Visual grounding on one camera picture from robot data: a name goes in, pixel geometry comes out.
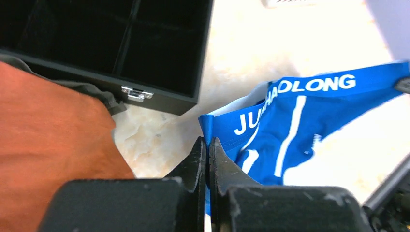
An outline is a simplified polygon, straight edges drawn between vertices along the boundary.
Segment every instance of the marble tabletop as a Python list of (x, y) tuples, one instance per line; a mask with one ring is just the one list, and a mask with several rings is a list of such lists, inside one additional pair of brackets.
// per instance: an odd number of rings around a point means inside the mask
[[(364, 1), (266, 9), (260, 0), (215, 0), (198, 105), (182, 116), (127, 105), (114, 116), (114, 139), (136, 177), (163, 177), (202, 135), (199, 115), (258, 83), (391, 60)], [(329, 137), (320, 154), (334, 185), (363, 202), (410, 151), (409, 118), (410, 98), (403, 95)]]

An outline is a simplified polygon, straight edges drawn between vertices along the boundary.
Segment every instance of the blue garment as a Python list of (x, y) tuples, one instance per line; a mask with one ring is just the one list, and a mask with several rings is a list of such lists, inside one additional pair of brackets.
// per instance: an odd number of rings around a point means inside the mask
[(409, 63), (397, 61), (308, 78), (283, 77), (261, 83), (249, 95), (200, 116), (199, 122), (207, 146), (218, 137), (229, 158), (250, 177), (264, 185), (283, 185), (286, 169), (310, 159), (316, 142), (402, 94), (395, 83), (409, 75)]

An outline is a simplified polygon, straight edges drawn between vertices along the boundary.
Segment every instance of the blue fabric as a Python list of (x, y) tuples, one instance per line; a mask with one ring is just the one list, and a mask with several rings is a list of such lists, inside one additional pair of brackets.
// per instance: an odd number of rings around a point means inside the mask
[[(199, 122), (207, 146), (218, 137), (229, 158), (250, 177), (264, 185), (283, 185), (285, 170), (310, 159), (315, 141), (402, 94), (394, 85), (409, 75), (408, 62), (397, 61), (308, 78), (283, 77), (266, 83), (265, 100), (241, 109), (228, 105), (232, 112), (202, 115)], [(206, 193), (210, 214), (208, 189)]]

